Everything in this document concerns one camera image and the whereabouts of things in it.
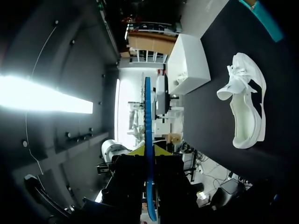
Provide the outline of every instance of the table surface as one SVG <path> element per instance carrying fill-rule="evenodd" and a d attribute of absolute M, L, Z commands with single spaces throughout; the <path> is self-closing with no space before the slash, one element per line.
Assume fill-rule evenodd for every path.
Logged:
<path fill-rule="evenodd" d="M 184 96 L 184 139 L 234 173 L 256 181 L 289 174 L 299 153 L 296 110 L 299 75 L 286 40 L 275 43 L 258 19 L 241 3 L 231 0 L 201 38 L 211 81 Z M 227 65 L 233 55 L 250 56 L 266 83 L 266 136 L 250 149 L 234 148 L 235 120 L 230 100 L 216 92 L 228 82 Z"/>

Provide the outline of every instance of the cable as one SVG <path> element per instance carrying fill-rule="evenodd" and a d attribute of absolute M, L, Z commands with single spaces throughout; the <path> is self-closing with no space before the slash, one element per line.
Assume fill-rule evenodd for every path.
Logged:
<path fill-rule="evenodd" d="M 41 179 L 39 178 L 39 175 L 37 175 L 37 178 L 38 178 L 38 180 L 39 180 L 39 183 L 41 184 L 41 186 L 42 186 L 43 190 L 44 190 L 44 191 L 46 191 L 45 187 L 43 186 L 43 183 L 41 182 Z"/>
<path fill-rule="evenodd" d="M 34 67 L 33 67 L 33 70 L 32 70 L 32 73 L 31 73 L 31 76 L 30 76 L 30 79 L 33 77 L 33 74 L 34 74 L 34 71 L 36 69 L 36 65 L 37 65 L 37 62 L 39 60 L 39 57 L 41 56 L 42 52 L 43 52 L 43 49 L 44 47 L 46 46 L 48 40 L 50 39 L 50 37 L 52 36 L 53 32 L 55 31 L 56 29 L 56 26 L 53 28 L 52 32 L 49 34 L 48 38 L 46 39 L 45 43 L 43 43 L 43 46 L 37 56 L 37 59 L 36 59 L 36 62 L 34 64 Z M 37 165 L 43 175 L 43 171 L 42 171 L 42 168 L 41 168 L 41 165 L 39 164 L 39 161 L 33 156 L 33 154 L 31 153 L 31 150 L 30 150 L 30 146 L 29 146 L 29 141 L 28 141 L 28 131 L 27 131 L 27 111 L 25 112 L 25 128 L 26 128 L 26 139 L 27 139 L 27 144 L 28 144 L 28 149 L 29 149 L 29 153 L 30 155 L 32 156 L 33 159 L 35 159 L 35 161 L 37 162 Z"/>
<path fill-rule="evenodd" d="M 30 79 L 33 77 L 33 73 L 34 73 L 34 71 L 35 71 L 35 69 L 36 69 L 36 65 L 37 65 L 37 62 L 38 62 L 38 60 L 39 60 L 39 57 L 41 56 L 44 47 L 46 46 L 48 40 L 49 40 L 50 37 L 52 36 L 52 34 L 53 34 L 53 32 L 55 31 L 55 29 L 56 29 L 56 26 L 53 28 L 52 32 L 50 33 L 50 35 L 49 35 L 48 38 L 46 39 L 45 43 L 43 44 L 43 47 L 42 47 L 42 49 L 40 50 L 40 52 L 39 52 L 39 54 L 38 54 L 38 56 L 37 56 L 36 63 L 34 64 L 34 67 L 33 67 L 33 70 L 32 70 L 31 76 L 30 76 Z"/>
<path fill-rule="evenodd" d="M 206 162 L 206 161 L 208 161 L 210 158 L 209 157 L 207 157 L 205 160 L 203 160 L 203 161 L 201 161 L 201 162 Z"/>
<path fill-rule="evenodd" d="M 210 174 L 213 170 L 215 170 L 217 167 L 219 167 L 220 165 L 217 164 L 213 169 L 210 170 L 210 172 L 208 172 L 207 174 Z"/>
<path fill-rule="evenodd" d="M 41 165 L 39 164 L 39 161 L 33 156 L 33 154 L 31 153 L 31 150 L 30 150 L 29 140 L 28 140 L 28 131 L 27 131 L 27 112 L 25 113 L 25 129 L 26 129 L 26 140 L 27 140 L 27 144 L 28 144 L 29 153 L 32 156 L 32 158 L 35 159 L 35 161 L 37 162 L 37 165 L 43 175 L 43 171 L 42 171 Z"/>
<path fill-rule="evenodd" d="M 153 141 L 153 144 L 154 144 L 154 143 L 161 142 L 161 141 L 167 141 L 167 140 L 166 140 L 166 139 L 162 139 L 162 140 Z"/>
<path fill-rule="evenodd" d="M 213 179 L 214 179 L 214 180 L 213 180 L 213 187 L 214 187 L 214 189 L 217 189 L 217 187 L 215 186 L 215 181 L 218 182 L 219 187 L 220 187 L 220 186 L 227 180 L 227 178 L 228 178 L 229 171 L 228 171 L 228 169 L 226 169 L 226 171 L 227 171 L 227 175 L 226 175 L 226 178 L 225 178 L 224 180 L 223 180 L 223 179 L 219 179 L 219 178 L 215 178 L 215 177 L 213 177 L 213 176 L 211 176 L 211 175 L 206 175 L 206 174 L 204 174 L 204 173 L 202 173 L 202 175 L 213 178 Z"/>

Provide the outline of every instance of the white machine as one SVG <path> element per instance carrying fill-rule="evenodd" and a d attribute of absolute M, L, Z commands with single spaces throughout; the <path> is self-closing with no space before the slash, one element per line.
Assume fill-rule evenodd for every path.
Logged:
<path fill-rule="evenodd" d="M 121 143 L 113 139 L 104 141 L 102 145 L 102 156 L 105 162 L 111 162 L 114 155 L 127 154 L 129 152 L 131 150 L 128 150 Z"/>

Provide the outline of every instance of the shoelace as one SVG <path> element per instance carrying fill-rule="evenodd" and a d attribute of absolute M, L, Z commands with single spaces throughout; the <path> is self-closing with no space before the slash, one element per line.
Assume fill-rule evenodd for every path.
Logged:
<path fill-rule="evenodd" d="M 248 78 L 250 79 L 250 74 L 244 69 L 244 68 L 238 68 L 233 65 L 228 65 L 228 74 L 229 74 L 229 80 L 231 79 L 237 79 L 240 80 L 245 88 L 250 92 L 257 92 L 255 89 L 253 89 L 247 82 Z"/>

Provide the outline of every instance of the cardboard box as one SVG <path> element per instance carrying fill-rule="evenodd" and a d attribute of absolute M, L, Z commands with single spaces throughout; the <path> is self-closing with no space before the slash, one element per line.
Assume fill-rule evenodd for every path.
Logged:
<path fill-rule="evenodd" d="M 121 57 L 131 57 L 129 52 L 121 52 Z"/>
<path fill-rule="evenodd" d="M 162 135 L 163 138 L 166 139 L 167 143 L 180 143 L 181 142 L 181 135 L 176 133 L 169 133 Z"/>
<path fill-rule="evenodd" d="M 128 35 L 128 40 L 131 48 L 170 55 L 174 47 L 176 37 L 151 33 L 130 33 Z"/>

